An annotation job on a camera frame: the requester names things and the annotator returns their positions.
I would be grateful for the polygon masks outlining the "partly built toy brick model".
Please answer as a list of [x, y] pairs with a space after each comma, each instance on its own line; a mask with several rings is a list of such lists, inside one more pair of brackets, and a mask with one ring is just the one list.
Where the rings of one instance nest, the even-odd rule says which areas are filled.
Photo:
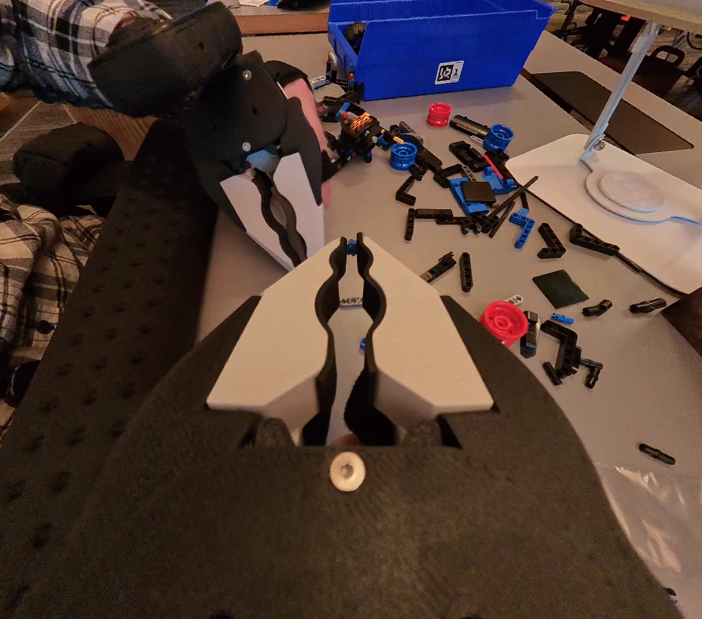
[[363, 161], [370, 164], [376, 147], [389, 149], [404, 140], [395, 132], [381, 126], [369, 112], [356, 104], [345, 102], [338, 108], [319, 107], [322, 124], [339, 124], [337, 135], [325, 132], [330, 150], [336, 156], [331, 162], [332, 175], [351, 162]]

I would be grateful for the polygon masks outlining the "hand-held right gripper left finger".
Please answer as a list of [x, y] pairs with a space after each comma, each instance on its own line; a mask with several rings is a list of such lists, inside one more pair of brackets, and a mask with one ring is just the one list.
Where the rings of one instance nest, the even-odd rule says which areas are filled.
[[336, 397], [329, 321], [337, 311], [334, 240], [262, 293], [207, 406], [281, 420], [304, 444], [323, 446]]

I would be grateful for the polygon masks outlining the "white rounded board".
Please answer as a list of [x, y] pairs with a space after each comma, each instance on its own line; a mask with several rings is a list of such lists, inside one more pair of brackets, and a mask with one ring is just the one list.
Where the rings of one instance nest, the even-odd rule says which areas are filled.
[[[603, 208], [585, 188], [590, 172], [580, 160], [584, 134], [571, 134], [511, 159], [507, 167], [520, 184], [533, 177], [531, 191], [542, 202], [580, 224], [645, 272], [673, 290], [690, 294], [701, 286], [701, 225], [681, 220], [640, 223]], [[601, 155], [610, 169], [628, 169], [654, 178], [672, 191], [676, 207], [693, 209], [701, 190], [607, 142]]]

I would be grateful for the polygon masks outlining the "black curved panel piece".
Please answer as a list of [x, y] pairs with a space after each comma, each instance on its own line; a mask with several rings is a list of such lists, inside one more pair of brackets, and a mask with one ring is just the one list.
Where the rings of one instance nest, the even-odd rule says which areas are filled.
[[475, 136], [484, 139], [490, 132], [490, 127], [476, 123], [464, 115], [455, 115], [449, 121], [449, 126], [455, 130], [461, 131], [469, 136]]

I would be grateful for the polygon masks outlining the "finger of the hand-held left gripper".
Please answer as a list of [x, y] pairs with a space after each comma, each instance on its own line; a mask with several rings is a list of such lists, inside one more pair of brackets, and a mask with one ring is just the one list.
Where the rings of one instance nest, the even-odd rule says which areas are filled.
[[324, 206], [315, 199], [300, 153], [283, 157], [273, 174], [272, 196], [287, 241], [300, 262], [326, 244]]
[[260, 170], [249, 170], [221, 183], [243, 230], [288, 270], [301, 263], [301, 235], [292, 204]]

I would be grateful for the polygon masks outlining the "person's plaid shirt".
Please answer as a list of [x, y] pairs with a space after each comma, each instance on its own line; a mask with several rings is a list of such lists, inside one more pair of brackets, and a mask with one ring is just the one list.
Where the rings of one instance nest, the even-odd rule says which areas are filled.
[[24, 398], [105, 219], [86, 206], [57, 216], [1, 188], [1, 400]]

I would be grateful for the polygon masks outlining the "blue toy wheel hub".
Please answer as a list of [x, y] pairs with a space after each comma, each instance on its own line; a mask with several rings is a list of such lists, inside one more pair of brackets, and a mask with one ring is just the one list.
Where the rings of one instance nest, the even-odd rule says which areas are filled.
[[389, 166], [398, 172], [409, 172], [417, 153], [415, 144], [408, 141], [395, 142], [390, 148]]
[[514, 132], [504, 124], [492, 124], [488, 128], [482, 145], [484, 149], [493, 152], [504, 151], [514, 139]]

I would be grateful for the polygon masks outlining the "clear plastic bag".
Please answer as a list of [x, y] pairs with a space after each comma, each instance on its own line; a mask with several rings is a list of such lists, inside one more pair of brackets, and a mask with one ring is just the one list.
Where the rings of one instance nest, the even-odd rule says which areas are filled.
[[701, 477], [674, 466], [595, 468], [626, 535], [686, 618], [701, 617]]

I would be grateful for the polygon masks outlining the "small black brick assembly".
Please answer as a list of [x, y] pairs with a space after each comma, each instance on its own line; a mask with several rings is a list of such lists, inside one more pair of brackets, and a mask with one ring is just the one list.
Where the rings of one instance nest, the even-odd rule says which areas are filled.
[[343, 91], [336, 97], [325, 95], [317, 102], [317, 116], [323, 123], [335, 121], [344, 104], [358, 104], [363, 98], [364, 85], [356, 79], [354, 67], [350, 71], [344, 69], [333, 50], [327, 56], [326, 72], [310, 79], [310, 85], [313, 91], [328, 86], [337, 86]]

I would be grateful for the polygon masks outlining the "person's left hand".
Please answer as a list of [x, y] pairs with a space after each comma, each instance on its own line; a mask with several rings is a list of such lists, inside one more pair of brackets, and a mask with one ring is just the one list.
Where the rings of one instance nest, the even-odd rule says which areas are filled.
[[301, 107], [310, 127], [313, 129], [317, 137], [320, 149], [324, 151], [329, 158], [334, 160], [331, 153], [328, 140], [322, 128], [319, 117], [317, 116], [317, 103], [314, 99], [312, 88], [309, 85], [307, 78], [298, 78], [283, 87], [287, 98], [297, 98], [301, 102]]

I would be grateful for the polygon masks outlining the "blue angled beam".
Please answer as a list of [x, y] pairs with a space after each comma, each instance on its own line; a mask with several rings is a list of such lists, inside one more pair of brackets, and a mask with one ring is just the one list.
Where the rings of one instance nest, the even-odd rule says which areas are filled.
[[514, 242], [514, 248], [521, 250], [526, 245], [533, 231], [535, 221], [529, 215], [529, 209], [522, 208], [510, 215], [509, 222], [520, 228], [519, 236]]

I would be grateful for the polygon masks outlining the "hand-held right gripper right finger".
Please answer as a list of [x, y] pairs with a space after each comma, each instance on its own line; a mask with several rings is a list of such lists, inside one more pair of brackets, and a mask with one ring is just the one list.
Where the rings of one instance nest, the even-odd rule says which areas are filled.
[[400, 433], [494, 406], [449, 307], [468, 314], [362, 233], [356, 263], [370, 320], [364, 365], [346, 403], [362, 445], [393, 446]]

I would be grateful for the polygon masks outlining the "blue storage bin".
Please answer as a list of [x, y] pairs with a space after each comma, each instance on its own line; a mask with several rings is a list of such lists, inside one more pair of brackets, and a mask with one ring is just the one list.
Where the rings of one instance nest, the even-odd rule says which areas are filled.
[[[365, 101], [510, 87], [555, 8], [541, 0], [331, 0], [328, 38]], [[366, 25], [358, 53], [346, 28]]]

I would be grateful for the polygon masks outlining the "blue toy panel piece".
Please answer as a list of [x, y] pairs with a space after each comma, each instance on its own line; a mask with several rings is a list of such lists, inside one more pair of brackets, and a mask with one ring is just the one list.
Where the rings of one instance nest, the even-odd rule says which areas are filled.
[[511, 177], [504, 178], [494, 167], [488, 166], [482, 171], [482, 177], [489, 184], [495, 195], [512, 193], [517, 189], [517, 183]]
[[490, 210], [491, 210], [491, 207], [492, 207], [492, 205], [493, 205], [494, 203], [491, 204], [491, 205], [486, 205], [486, 204], [484, 204], [484, 203], [476, 203], [476, 202], [474, 202], [474, 203], [466, 203], [466, 202], [463, 200], [463, 195], [462, 195], [462, 193], [461, 193], [461, 185], [460, 185], [461, 182], [464, 182], [464, 181], [466, 181], [466, 180], [469, 180], [469, 179], [466, 179], [466, 178], [456, 178], [456, 179], [450, 179], [450, 180], [449, 180], [449, 189], [450, 189], [450, 191], [452, 192], [452, 195], [453, 195], [454, 199], [455, 199], [456, 202], [458, 203], [458, 205], [459, 205], [459, 207], [461, 208], [461, 210], [462, 210], [467, 216], [470, 216], [470, 215], [472, 215], [472, 214], [477, 214], [477, 215], [486, 216], [487, 214], [489, 214], [489, 212], [490, 212]]

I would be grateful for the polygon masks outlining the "grey desk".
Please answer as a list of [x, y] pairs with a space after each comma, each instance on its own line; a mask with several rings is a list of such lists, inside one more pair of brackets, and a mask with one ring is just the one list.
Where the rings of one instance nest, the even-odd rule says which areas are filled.
[[[264, 59], [285, 61], [310, 76], [324, 71], [329, 51], [327, 36], [322, 34], [244, 37], [243, 42], [245, 52], [258, 51]], [[434, 100], [445, 101], [472, 120], [509, 126], [515, 132], [507, 150], [512, 158], [562, 136], [585, 131], [522, 76], [512, 87], [383, 100], [365, 108], [383, 124], [407, 122], [423, 136], [431, 152], [445, 165], [451, 165], [454, 159], [448, 145], [459, 134], [427, 127], [427, 108]], [[578, 247], [567, 247], [560, 260], [539, 260], [536, 252], [541, 246], [540, 236], [532, 236], [524, 249], [516, 250], [513, 243], [517, 227], [507, 223], [490, 239], [461, 236], [457, 227], [421, 221], [413, 240], [405, 243], [407, 208], [394, 199], [402, 182], [401, 174], [390, 169], [381, 151], [376, 152], [370, 165], [363, 161], [349, 164], [332, 181], [331, 208], [326, 212], [327, 240], [355, 238], [361, 231], [417, 274], [449, 251], [457, 256], [467, 251], [475, 277], [473, 290], [468, 295], [461, 293], [458, 269], [432, 287], [451, 295], [476, 318], [484, 305], [514, 294], [522, 295], [524, 307], [541, 318], [547, 318], [551, 311], [575, 317], [572, 328], [585, 358], [604, 365], [593, 389], [585, 387], [584, 373], [567, 378], [560, 386], [552, 385], [542, 366], [557, 353], [558, 344], [551, 337], [540, 338], [535, 357], [519, 360], [563, 409], [593, 462], [636, 470], [666, 466], [639, 451], [638, 445], [645, 443], [673, 456], [674, 467], [680, 472], [701, 477], [701, 357], [664, 316], [629, 312], [632, 303], [656, 297], [674, 301], [676, 295], [617, 258]], [[587, 305], [605, 298], [613, 302], [613, 308], [593, 320], [581, 315], [581, 307], [551, 308], [532, 277], [559, 269], [587, 293]], [[197, 340], [243, 301], [283, 275], [283, 268], [273, 258], [220, 215]], [[343, 406], [362, 367], [359, 341], [369, 324], [359, 308], [339, 311], [331, 321], [337, 343], [343, 345], [344, 338], [354, 342], [349, 351], [345, 347], [339, 353], [337, 360], [339, 399], [333, 409], [331, 436], [346, 433]]]

